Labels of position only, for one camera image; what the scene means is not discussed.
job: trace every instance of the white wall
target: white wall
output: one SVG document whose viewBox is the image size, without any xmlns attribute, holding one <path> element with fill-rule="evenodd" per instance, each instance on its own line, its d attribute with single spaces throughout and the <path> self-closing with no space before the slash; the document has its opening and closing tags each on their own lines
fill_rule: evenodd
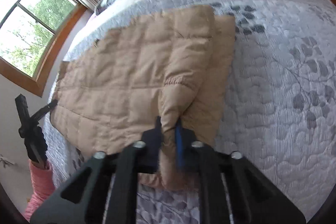
<svg viewBox="0 0 336 224">
<path fill-rule="evenodd" d="M 0 182 L 20 212 L 26 208 L 27 198 L 30 198 L 32 194 L 32 186 L 24 140 L 18 133 L 21 124 L 14 99 L 22 93 L 26 97 L 30 115 L 47 104 L 59 64 L 68 51 L 74 36 L 85 26 L 91 15 L 91 11 L 86 11 L 70 32 L 51 69 L 42 98 L 0 75 L 0 154 L 16 163 L 16 166 L 6 167 L 6 169 L 0 164 Z"/>
</svg>

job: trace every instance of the green foliage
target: green foliage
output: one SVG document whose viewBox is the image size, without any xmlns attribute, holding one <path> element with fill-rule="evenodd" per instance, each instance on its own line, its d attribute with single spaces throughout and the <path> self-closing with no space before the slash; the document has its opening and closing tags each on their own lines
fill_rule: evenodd
<svg viewBox="0 0 336 224">
<path fill-rule="evenodd" d="M 73 10 L 74 5 L 68 0 L 39 0 L 34 7 L 26 7 L 38 19 L 53 30 L 61 25 L 67 15 Z M 24 30 L 16 27 L 10 30 L 19 37 L 27 47 L 15 47 L 12 51 L 0 50 L 0 55 L 5 54 L 15 67 L 29 76 L 33 76 L 40 58 L 53 34 L 38 22 L 25 23 Z"/>
</svg>

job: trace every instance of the bed sheet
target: bed sheet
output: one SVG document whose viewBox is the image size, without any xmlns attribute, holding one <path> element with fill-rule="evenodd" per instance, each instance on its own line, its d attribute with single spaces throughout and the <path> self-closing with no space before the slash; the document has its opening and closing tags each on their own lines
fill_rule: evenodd
<svg viewBox="0 0 336 224">
<path fill-rule="evenodd" d="M 236 44 L 215 148 L 240 150 L 308 221 L 336 183 L 336 8 L 330 0 L 118 0 L 74 39 L 78 58 L 132 17 L 208 4 L 236 17 Z M 59 184 L 83 156 L 45 119 Z M 198 193 L 140 186 L 138 223 L 199 223 Z"/>
</svg>

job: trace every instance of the gloved hand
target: gloved hand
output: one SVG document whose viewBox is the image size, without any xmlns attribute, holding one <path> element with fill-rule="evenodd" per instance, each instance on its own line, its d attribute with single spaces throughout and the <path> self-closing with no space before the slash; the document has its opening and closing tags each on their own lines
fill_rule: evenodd
<svg viewBox="0 0 336 224">
<path fill-rule="evenodd" d="M 27 149 L 28 158 L 31 159 L 31 161 L 39 162 L 38 159 L 35 156 L 35 153 L 33 151 L 32 145 L 35 146 L 37 153 L 40 155 L 42 161 L 44 163 L 47 162 L 47 156 L 46 151 L 48 149 L 48 145 L 45 142 L 44 135 L 42 132 L 41 127 L 34 127 L 33 132 L 31 134 L 27 134 L 28 136 L 25 137 L 25 146 Z"/>
</svg>

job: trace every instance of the tan quilted jacket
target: tan quilted jacket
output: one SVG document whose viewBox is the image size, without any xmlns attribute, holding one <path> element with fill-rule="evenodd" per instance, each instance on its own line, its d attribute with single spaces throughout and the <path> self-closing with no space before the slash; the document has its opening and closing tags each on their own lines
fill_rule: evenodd
<svg viewBox="0 0 336 224">
<path fill-rule="evenodd" d="M 174 126 L 210 145 L 216 135 L 232 60 L 235 19 L 207 5 L 140 16 L 112 29 L 79 59 L 63 62 L 52 125 L 84 154 L 120 152 L 161 116 L 164 143 L 153 187 L 193 187 L 175 170 Z"/>
</svg>

